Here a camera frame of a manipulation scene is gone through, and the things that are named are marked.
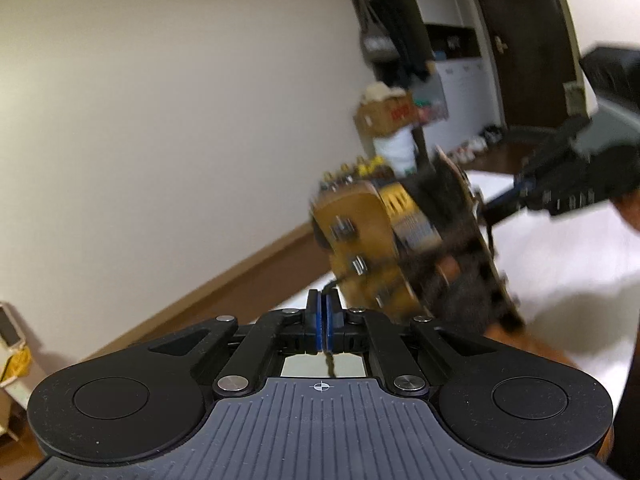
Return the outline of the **person's right hand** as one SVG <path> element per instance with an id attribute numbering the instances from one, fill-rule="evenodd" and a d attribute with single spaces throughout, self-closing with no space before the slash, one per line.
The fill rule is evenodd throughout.
<path id="1" fill-rule="evenodd" d="M 640 231 L 640 190 L 620 196 L 612 200 L 613 205 L 628 226 Z"/>

